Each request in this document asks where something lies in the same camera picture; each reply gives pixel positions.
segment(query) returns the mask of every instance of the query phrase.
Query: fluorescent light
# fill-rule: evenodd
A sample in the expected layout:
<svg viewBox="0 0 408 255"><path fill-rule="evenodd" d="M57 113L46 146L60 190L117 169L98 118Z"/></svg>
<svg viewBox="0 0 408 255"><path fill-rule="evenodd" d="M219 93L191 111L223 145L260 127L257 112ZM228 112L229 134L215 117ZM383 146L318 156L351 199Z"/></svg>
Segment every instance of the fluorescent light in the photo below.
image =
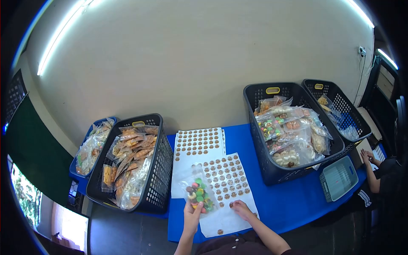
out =
<svg viewBox="0 0 408 255"><path fill-rule="evenodd" d="M368 18L368 16L361 10L361 8L353 1L353 0L347 0L348 3L351 5L351 7L365 20L365 22L374 28L374 24L371 22L371 20Z"/></svg>
<svg viewBox="0 0 408 255"><path fill-rule="evenodd" d="M45 49L45 52L42 55L40 65L38 66L37 75L42 75L50 57L52 56L52 53L57 47L62 36L67 32L68 28L72 25L72 23L79 17L79 15L85 9L85 7L92 3L92 1L93 0L79 0L64 17L64 19L54 32L53 36L51 37L51 40L49 41L47 48Z"/></svg>
<svg viewBox="0 0 408 255"><path fill-rule="evenodd" d="M387 54L385 54L384 51L382 51L381 49L377 49L377 50L378 50L378 52L381 53L381 55L383 55L388 61L390 61L390 63L395 67L395 69L398 70L397 64L395 64L394 61L393 61L390 57L388 57Z"/></svg>

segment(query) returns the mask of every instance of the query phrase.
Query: gray plastic basket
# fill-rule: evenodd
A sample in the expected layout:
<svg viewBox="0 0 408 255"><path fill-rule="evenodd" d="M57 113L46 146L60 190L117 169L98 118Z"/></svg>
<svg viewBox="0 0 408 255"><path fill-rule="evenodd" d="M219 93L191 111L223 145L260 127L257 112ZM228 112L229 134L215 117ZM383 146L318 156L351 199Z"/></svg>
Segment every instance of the gray plastic basket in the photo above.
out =
<svg viewBox="0 0 408 255"><path fill-rule="evenodd" d="M320 174L320 184L327 202L341 198L357 183L357 172L348 156L325 167Z"/></svg>

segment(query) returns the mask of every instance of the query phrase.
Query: person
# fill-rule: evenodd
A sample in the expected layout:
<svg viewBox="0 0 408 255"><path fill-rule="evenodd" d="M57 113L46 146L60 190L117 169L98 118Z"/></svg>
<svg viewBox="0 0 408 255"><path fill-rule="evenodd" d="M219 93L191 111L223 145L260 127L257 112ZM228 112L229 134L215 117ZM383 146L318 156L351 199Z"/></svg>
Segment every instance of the person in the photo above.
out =
<svg viewBox="0 0 408 255"><path fill-rule="evenodd" d="M388 157L384 161L374 158L373 153L361 150L360 155L366 167L367 179L351 196L351 198L335 211L313 221L314 226L327 226L340 220L349 213L375 210L379 203L392 200L400 190L401 178L404 174L402 162L396 157Z"/></svg>
<svg viewBox="0 0 408 255"><path fill-rule="evenodd" d="M200 202L194 210L191 202L187 201L184 207L184 228L175 255L190 255L193 237L197 232L198 223L203 203ZM297 255L301 254L291 250L288 243L265 226L241 200L233 203L232 210L243 220L247 221L254 231L243 235L233 235L207 240L201 243L195 252L196 255L211 254L257 254L257 255Z"/></svg>

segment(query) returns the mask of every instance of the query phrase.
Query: black plastic basket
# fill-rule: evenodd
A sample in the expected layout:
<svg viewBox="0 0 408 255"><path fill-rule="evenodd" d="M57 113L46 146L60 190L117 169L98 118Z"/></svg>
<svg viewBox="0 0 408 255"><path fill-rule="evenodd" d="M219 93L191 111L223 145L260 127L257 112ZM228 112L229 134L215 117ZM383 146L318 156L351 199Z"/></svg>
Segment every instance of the black plastic basket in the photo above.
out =
<svg viewBox="0 0 408 255"><path fill-rule="evenodd" d="M355 140L349 140L345 138L338 130L340 137L344 141L344 152L342 156L347 155L347 153L355 148L355 145L359 144L364 138L371 135L370 126L355 108L355 106L350 102L350 100L344 95L343 91L333 82L324 80L310 80L305 79L302 82L302 86L307 90L307 92L312 95L316 100L319 99L323 94L325 94L332 102L333 106L338 110L344 117L344 121L341 125L341 129L346 129L350 125L353 125L358 132L359 138Z"/></svg>
<svg viewBox="0 0 408 255"><path fill-rule="evenodd" d="M277 88L276 90L278 91L273 94L267 94L266 90L270 88ZM274 95L285 96L288 99L293 97L292 105L304 105L304 107L311 108L320 115L320 120L333 136L333 140L330 141L330 156L326 156L323 160L317 162L292 168L282 167L273 161L272 157L269 155L264 136L258 128L253 112L254 109L258 107L259 100L272 98ZM343 152L344 143L337 132L336 127L329 120L327 115L323 114L323 110L320 108L317 101L299 84L289 82L251 84L244 88L244 97L248 106L249 123L251 126L251 135L255 146L255 152L261 167L262 179L266 185L278 184L305 176L314 171L312 166L325 163Z"/></svg>
<svg viewBox="0 0 408 255"><path fill-rule="evenodd" d="M106 157L106 154L115 137L121 133L119 128L132 126L135 122L139 124L140 121L143 121L145 125L159 126L159 132L140 200L135 207L126 210L117 207L109 200L109 198L115 198L115 192L106 193L101 191L102 170L103 164L112 165L112 161ZM171 173L173 171L173 150L164 134L163 118L160 114L153 113L117 122L113 126L105 144L109 146L104 146L102 149L86 187L86 195L89 199L105 207L115 208L128 213L133 211L156 214L165 213L170 195Z"/></svg>

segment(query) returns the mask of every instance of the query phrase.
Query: electrical outlet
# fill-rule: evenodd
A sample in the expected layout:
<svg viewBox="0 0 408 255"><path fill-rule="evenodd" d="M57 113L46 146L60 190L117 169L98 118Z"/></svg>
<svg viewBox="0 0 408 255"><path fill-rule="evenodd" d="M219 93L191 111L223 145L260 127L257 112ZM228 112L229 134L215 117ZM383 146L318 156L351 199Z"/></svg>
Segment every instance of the electrical outlet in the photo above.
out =
<svg viewBox="0 0 408 255"><path fill-rule="evenodd" d="M362 46L358 46L358 54L359 54L361 57L365 57L366 54L367 54L367 52L366 52L366 50L365 50Z"/></svg>

